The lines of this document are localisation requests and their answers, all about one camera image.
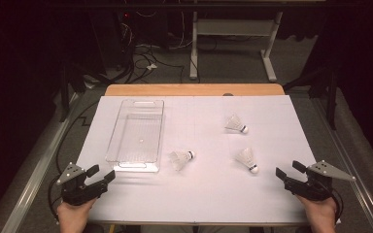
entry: shuttlecock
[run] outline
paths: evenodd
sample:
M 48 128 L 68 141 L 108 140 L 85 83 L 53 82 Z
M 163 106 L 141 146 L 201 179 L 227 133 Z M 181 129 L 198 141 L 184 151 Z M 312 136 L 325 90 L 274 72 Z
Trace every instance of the shuttlecock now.
M 180 171 L 195 156 L 193 151 L 173 151 L 169 154 L 172 166 Z
M 249 148 L 244 149 L 235 156 L 235 159 L 247 166 L 252 173 L 258 172 L 258 166 L 254 161 L 253 150 Z
M 225 128 L 238 130 L 241 133 L 245 133 L 245 134 L 248 133 L 249 131 L 247 125 L 243 124 L 241 122 L 241 119 L 236 115 L 232 115 L 232 117 L 228 119 L 228 122 L 226 123 Z

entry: clear plastic tray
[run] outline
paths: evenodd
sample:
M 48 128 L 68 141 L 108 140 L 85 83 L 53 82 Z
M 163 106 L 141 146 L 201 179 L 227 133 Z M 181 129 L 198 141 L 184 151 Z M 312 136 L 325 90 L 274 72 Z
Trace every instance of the clear plastic tray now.
M 106 160 L 115 171 L 157 172 L 163 100 L 123 100 Z

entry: hand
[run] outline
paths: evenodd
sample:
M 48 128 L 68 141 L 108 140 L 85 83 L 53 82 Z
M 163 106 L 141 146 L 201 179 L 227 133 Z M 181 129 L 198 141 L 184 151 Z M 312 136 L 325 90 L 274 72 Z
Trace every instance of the hand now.
M 62 202 L 57 207 L 61 233 L 81 233 L 84 231 L 89 210 L 95 203 L 97 198 L 94 198 L 81 206 L 72 206 L 66 202 Z
M 336 204 L 332 198 L 323 201 L 310 201 L 295 195 L 304 205 L 307 218 L 314 233 L 335 232 Z

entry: shuttlecock cork base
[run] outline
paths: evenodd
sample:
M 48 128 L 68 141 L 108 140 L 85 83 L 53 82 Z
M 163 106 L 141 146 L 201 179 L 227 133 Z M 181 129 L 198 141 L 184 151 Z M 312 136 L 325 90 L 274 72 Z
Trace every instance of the shuttlecock cork base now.
M 250 172 L 256 174 L 259 171 L 257 164 L 254 161 L 253 150 L 250 148 L 242 150 L 235 156 L 235 159 L 247 166 Z
M 176 171 L 181 171 L 194 156 L 195 152 L 193 151 L 173 151 L 169 154 L 172 166 Z
M 237 130 L 244 134 L 248 133 L 249 131 L 249 128 L 247 127 L 247 125 L 243 124 L 241 122 L 241 119 L 236 115 L 232 115 L 228 119 L 228 122 L 226 123 L 225 128 Z

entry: dark background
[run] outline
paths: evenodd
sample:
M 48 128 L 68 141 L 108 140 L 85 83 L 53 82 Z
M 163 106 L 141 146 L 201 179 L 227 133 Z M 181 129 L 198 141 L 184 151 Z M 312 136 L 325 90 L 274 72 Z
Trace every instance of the dark background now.
M 286 11 L 278 38 L 296 35 L 302 40 L 321 35 L 304 73 L 328 60 L 341 64 L 339 86 L 373 147 L 373 4 L 364 12 L 334 11 L 327 15 L 330 18 L 326 13 Z M 259 11 L 256 15 L 269 14 Z M 106 15 L 110 13 L 97 21 L 106 25 L 98 33 L 110 35 L 104 42 L 111 43 L 108 39 L 119 39 L 119 33 L 111 30 L 114 21 Z M 215 13 L 206 16 L 218 17 Z M 179 15 L 160 13 L 156 20 L 135 17 L 130 22 L 145 40 L 165 47 L 168 31 L 180 35 L 176 17 Z M 108 62 L 122 62 L 122 57 L 108 56 L 98 47 L 91 23 L 86 13 L 54 16 L 41 2 L 0 1 L 0 198 L 54 113 L 52 98 L 60 87 L 62 59 L 73 59 L 99 73 Z M 119 43 L 110 47 L 122 49 Z

